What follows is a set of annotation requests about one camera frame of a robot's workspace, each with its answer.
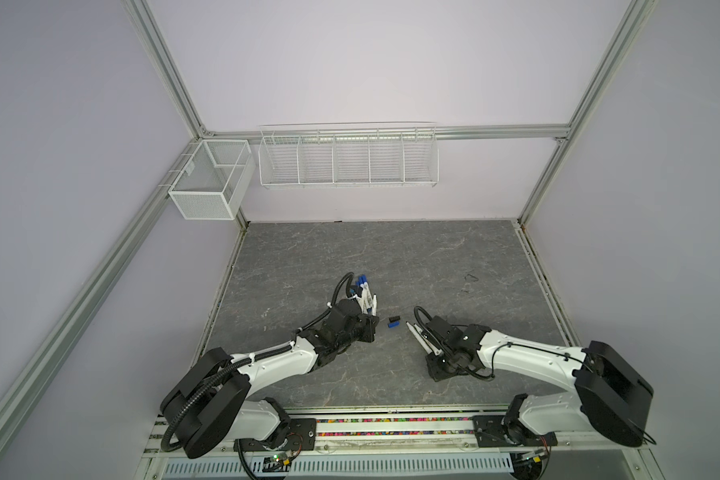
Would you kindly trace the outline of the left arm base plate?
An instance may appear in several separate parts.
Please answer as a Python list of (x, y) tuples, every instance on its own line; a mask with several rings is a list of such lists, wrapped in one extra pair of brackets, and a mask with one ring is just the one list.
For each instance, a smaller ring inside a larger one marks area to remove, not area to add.
[(317, 439), (316, 418), (291, 418), (281, 423), (265, 440), (240, 440), (244, 452), (312, 451)]

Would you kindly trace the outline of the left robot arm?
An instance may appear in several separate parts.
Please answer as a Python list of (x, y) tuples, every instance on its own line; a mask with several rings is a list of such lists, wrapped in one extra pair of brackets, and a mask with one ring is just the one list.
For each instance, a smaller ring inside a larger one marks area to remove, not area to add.
[(160, 450), (182, 450), (196, 459), (227, 438), (253, 440), (268, 449), (286, 445), (290, 415), (271, 397), (250, 397), (327, 366), (355, 342), (373, 342), (378, 323), (375, 306), (346, 298), (279, 346), (235, 355), (220, 347), (206, 352), (160, 404), (167, 422)]

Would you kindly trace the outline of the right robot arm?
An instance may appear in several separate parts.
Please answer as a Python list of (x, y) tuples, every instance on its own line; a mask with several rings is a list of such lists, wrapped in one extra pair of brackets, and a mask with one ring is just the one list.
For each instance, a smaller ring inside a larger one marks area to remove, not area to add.
[(629, 448), (655, 444), (647, 432), (654, 396), (650, 383), (609, 344), (549, 345), (484, 325), (455, 325), (424, 308), (414, 309), (411, 333), (426, 352), (429, 376), (495, 381), (509, 371), (559, 388), (544, 396), (520, 393), (500, 421), (506, 442), (545, 442), (560, 432), (596, 432)]

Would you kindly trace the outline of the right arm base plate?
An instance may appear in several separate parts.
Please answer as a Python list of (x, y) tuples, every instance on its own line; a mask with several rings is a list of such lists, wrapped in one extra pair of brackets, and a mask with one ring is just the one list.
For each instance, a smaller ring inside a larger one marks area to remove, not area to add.
[(477, 445), (480, 448), (558, 445), (555, 433), (535, 434), (518, 421), (506, 423), (503, 415), (476, 415), (472, 418), (472, 423)]

